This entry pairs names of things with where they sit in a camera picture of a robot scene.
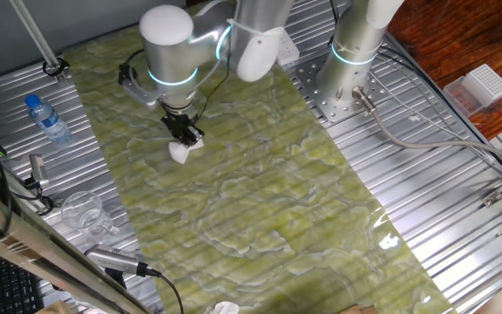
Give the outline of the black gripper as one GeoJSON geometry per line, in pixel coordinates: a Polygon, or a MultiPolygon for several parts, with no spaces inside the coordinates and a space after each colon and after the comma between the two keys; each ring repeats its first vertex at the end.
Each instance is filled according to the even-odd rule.
{"type": "Polygon", "coordinates": [[[191,127],[194,123],[194,118],[190,118],[186,114],[175,115],[167,113],[161,121],[171,133],[173,141],[177,144],[182,143],[186,147],[192,147],[204,136],[204,133],[199,128],[191,127]]]}

